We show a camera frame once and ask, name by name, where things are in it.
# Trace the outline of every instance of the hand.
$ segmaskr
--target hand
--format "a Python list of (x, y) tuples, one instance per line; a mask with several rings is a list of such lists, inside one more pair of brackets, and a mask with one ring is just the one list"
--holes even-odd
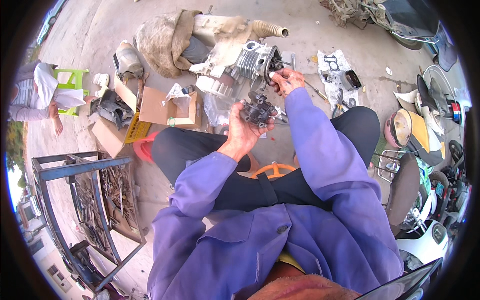
[(58, 118), (59, 110), (55, 101), (50, 102), (50, 105), (48, 106), (48, 114), (50, 115), (50, 119)]
[(228, 139), (217, 150), (217, 152), (233, 158), (236, 162), (239, 162), (244, 155), (250, 152), (253, 146), (255, 146), (255, 143), (257, 143), (260, 135), (274, 128), (272, 118), (268, 118), (268, 124), (263, 128), (258, 128), (258, 126), (253, 123), (245, 122), (240, 117), (240, 111), (243, 109), (244, 101), (245, 99), (233, 104), (232, 111), (230, 112)]
[(268, 85), (273, 86), (275, 93), (283, 98), (286, 98), (297, 87), (305, 87), (303, 74), (292, 69), (280, 69), (270, 72), (268, 76), (272, 79)]

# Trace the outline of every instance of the screwdriver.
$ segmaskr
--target screwdriver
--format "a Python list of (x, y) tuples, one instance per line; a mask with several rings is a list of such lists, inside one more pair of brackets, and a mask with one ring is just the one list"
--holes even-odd
[(310, 83), (308, 83), (308, 82), (306, 82), (306, 81), (305, 81), (305, 83), (308, 84), (309, 86), (311, 86), (312, 89), (314, 89), (315, 92), (316, 92), (320, 97), (322, 97), (323, 99), (325, 99), (325, 100), (328, 101), (327, 96), (325, 96), (322, 92), (320, 92), (320, 91), (318, 90), (318, 88), (314, 88), (313, 85), (311, 85)]

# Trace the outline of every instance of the tree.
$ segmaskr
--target tree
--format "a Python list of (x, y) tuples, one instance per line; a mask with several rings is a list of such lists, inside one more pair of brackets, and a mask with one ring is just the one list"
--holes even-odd
[(22, 176), (18, 180), (17, 185), (22, 189), (25, 189), (27, 187), (27, 180), (25, 179), (25, 173), (22, 173)]
[(6, 134), (6, 163), (7, 169), (13, 171), (13, 166), (25, 173), (24, 124), (23, 122), (9, 121)]

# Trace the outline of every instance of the jacket button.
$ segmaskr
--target jacket button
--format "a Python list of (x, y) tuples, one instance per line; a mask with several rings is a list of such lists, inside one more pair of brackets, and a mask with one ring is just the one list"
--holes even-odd
[(282, 226), (280, 226), (279, 228), (276, 229), (276, 232), (277, 232), (277, 233), (283, 233), (283, 232), (285, 232), (285, 230), (287, 230), (287, 229), (288, 229), (288, 226), (287, 226), (287, 225), (282, 225)]

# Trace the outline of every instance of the building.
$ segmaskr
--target building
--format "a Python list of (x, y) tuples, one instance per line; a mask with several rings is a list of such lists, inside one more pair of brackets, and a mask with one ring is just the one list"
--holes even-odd
[(37, 215), (35, 196), (17, 205), (17, 220), (37, 267), (56, 291), (60, 299), (85, 300), (93, 293), (83, 289), (71, 277), (62, 256), (53, 242), (43, 215)]

